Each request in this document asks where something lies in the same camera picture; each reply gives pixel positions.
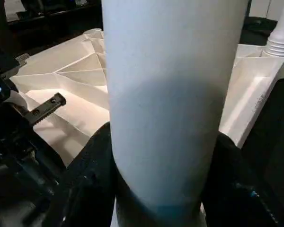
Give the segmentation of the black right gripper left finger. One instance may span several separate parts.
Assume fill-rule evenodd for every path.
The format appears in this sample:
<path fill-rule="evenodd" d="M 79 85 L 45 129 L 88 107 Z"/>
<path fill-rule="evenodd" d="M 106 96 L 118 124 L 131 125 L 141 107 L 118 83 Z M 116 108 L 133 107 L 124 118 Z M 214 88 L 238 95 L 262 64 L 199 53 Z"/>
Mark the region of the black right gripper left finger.
<path fill-rule="evenodd" d="M 46 214 L 48 227 L 108 227 L 116 194 L 110 123 L 88 140 L 63 172 Z"/>

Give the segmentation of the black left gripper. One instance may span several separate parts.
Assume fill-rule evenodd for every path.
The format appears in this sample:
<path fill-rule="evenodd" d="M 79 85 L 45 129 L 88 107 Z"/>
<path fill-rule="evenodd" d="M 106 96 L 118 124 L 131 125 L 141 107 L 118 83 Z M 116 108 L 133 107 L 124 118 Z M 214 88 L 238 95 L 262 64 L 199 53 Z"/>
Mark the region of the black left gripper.
<path fill-rule="evenodd" d="M 0 49 L 0 165 L 44 197 L 52 197 L 65 165 L 54 149 L 35 131 L 34 126 L 66 105 L 56 93 L 28 110 L 25 99 L 11 81 L 25 65 L 25 55 L 14 58 Z"/>

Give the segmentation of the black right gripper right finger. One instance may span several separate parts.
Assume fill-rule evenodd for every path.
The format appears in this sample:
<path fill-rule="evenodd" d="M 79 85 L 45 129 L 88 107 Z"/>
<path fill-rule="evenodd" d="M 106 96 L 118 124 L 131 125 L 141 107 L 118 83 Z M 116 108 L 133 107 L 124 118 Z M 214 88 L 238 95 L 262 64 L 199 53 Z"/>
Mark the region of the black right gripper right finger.
<path fill-rule="evenodd" d="M 280 227 L 282 206 L 225 134 L 213 151 L 202 203 L 209 227 Z"/>

